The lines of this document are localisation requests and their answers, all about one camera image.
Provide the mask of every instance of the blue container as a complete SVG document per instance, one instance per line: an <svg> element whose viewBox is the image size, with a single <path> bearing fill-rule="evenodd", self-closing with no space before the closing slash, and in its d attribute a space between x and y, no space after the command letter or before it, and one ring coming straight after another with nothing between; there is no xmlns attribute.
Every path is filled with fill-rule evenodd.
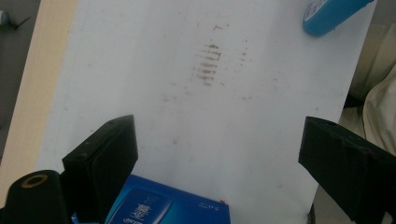
<svg viewBox="0 0 396 224"><path fill-rule="evenodd" d="M373 0L312 0L304 14L303 27L313 36L326 35Z"/></svg>

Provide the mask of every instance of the blue package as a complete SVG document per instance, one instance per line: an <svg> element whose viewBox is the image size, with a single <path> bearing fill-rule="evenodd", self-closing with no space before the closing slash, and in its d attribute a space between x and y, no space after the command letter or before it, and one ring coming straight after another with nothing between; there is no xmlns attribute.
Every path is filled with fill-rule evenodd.
<svg viewBox="0 0 396 224"><path fill-rule="evenodd" d="M373 0L311 0L304 14L304 30L313 36L326 35L370 2Z"/></svg>
<svg viewBox="0 0 396 224"><path fill-rule="evenodd" d="M106 224L230 224L229 206L130 175Z"/></svg>

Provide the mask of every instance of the blue bottle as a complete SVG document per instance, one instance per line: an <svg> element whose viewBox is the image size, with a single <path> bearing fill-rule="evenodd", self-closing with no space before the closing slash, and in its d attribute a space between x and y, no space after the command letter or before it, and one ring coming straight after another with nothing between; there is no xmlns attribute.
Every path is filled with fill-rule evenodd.
<svg viewBox="0 0 396 224"><path fill-rule="evenodd" d="M373 0L311 0L303 27L313 36L326 35Z"/></svg>

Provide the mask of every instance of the beige edge strip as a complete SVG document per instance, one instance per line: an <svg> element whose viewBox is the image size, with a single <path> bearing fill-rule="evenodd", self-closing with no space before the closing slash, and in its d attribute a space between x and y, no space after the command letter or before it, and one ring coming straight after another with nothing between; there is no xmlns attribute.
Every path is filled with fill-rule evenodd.
<svg viewBox="0 0 396 224"><path fill-rule="evenodd" d="M35 170L76 4L41 1L0 166L0 207L9 186Z"/></svg>

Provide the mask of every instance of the white table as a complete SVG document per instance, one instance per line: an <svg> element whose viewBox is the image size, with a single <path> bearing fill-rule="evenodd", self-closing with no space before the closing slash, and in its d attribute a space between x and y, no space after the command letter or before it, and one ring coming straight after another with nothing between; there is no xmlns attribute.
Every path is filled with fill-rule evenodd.
<svg viewBox="0 0 396 224"><path fill-rule="evenodd" d="M134 114L133 173L231 208L233 223L305 223L305 116L337 121L375 5L314 38L305 0L80 1L36 169Z"/></svg>

